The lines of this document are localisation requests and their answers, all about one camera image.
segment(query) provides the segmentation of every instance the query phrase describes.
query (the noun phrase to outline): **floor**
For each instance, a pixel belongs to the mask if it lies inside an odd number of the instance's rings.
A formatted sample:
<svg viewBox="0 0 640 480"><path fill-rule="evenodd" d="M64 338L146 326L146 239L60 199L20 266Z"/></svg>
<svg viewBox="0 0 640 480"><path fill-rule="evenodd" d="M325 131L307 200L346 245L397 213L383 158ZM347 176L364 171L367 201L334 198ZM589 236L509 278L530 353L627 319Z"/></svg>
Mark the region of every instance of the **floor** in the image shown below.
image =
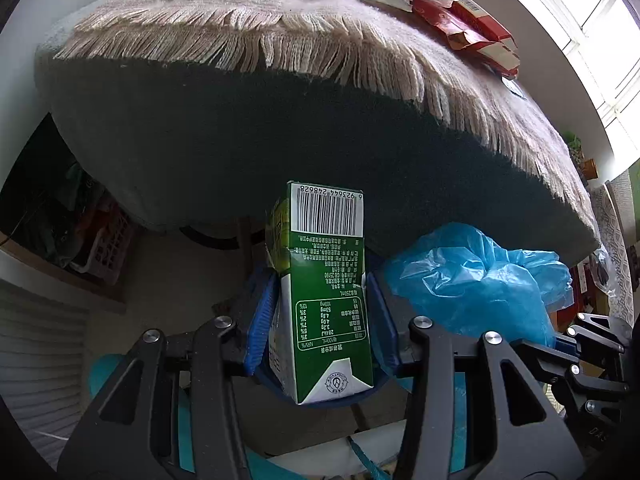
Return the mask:
<svg viewBox="0 0 640 480"><path fill-rule="evenodd" d="M256 247L254 259L261 257ZM123 279L127 313L95 311L90 316L85 374L101 355L126 353L149 328L168 335L197 329L211 318L211 306L231 298L244 281L239 251L207 249L179 232L138 236ZM83 408L89 402L84 379ZM251 378L235 378L234 390L245 443L263 456L334 440L357 429L350 408L323 410L287 404ZM360 406L373 428L401 420L405 403L406 392L388 381Z"/></svg>

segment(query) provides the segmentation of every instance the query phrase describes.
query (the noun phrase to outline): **silver bolt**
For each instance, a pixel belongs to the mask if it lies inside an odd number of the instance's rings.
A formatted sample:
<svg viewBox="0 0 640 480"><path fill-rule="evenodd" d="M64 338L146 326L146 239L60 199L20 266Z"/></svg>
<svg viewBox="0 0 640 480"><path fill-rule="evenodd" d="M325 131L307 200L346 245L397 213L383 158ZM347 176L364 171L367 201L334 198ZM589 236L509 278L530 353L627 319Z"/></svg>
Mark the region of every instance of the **silver bolt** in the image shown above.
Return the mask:
<svg viewBox="0 0 640 480"><path fill-rule="evenodd" d="M229 316L218 316L216 319L213 320L213 324L217 328L228 328L231 326L233 322L234 320L231 319Z"/></svg>
<svg viewBox="0 0 640 480"><path fill-rule="evenodd" d="M493 330L484 334L484 340L490 345L499 345L502 342L502 336Z"/></svg>
<svg viewBox="0 0 640 480"><path fill-rule="evenodd" d="M160 339L160 333L155 328L147 330L142 336L142 341L145 343L155 343L158 339Z"/></svg>
<svg viewBox="0 0 640 480"><path fill-rule="evenodd" d="M433 321L426 316L414 317L414 325L418 328L430 328L433 326Z"/></svg>

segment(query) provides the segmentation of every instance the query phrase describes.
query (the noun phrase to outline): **gray fabric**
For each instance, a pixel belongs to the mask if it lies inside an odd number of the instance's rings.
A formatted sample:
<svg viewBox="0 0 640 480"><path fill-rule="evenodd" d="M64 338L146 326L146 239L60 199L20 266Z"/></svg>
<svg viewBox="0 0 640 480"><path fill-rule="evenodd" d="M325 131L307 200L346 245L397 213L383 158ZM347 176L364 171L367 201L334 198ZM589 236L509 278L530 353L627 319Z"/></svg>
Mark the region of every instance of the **gray fabric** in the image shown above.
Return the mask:
<svg viewBox="0 0 640 480"><path fill-rule="evenodd" d="M574 264L597 247L592 212L552 195L466 132L414 104L330 80L141 59L54 59L63 20L36 53L36 84L81 165L155 230L263 218L287 180L365 193L366 240L383 256L448 221L507 248ZM568 156L546 160L567 168Z"/></svg>

